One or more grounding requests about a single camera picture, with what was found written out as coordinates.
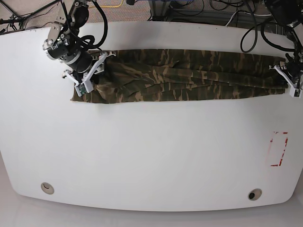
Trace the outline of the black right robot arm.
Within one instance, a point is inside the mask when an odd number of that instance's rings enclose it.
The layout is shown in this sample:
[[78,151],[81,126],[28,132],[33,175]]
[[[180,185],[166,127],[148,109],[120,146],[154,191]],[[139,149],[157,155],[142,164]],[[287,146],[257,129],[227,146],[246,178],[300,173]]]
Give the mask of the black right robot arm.
[[104,31],[99,42],[95,42],[93,35],[79,37],[80,28],[89,18],[89,5],[87,0],[61,0],[61,8],[56,20],[52,23],[43,50],[51,60],[60,60],[77,73],[88,72],[93,58],[88,50],[101,50],[108,33],[107,17],[97,3],[92,3],[101,14],[104,22]]

